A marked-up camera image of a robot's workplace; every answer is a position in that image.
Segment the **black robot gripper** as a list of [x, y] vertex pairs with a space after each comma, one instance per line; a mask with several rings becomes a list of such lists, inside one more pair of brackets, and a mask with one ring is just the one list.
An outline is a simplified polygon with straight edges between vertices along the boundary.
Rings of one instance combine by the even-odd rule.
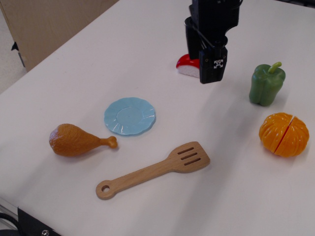
[[199, 59], [202, 84], [222, 80], [227, 63], [225, 34], [239, 22], [239, 0], [193, 0], [185, 19], [190, 59]]

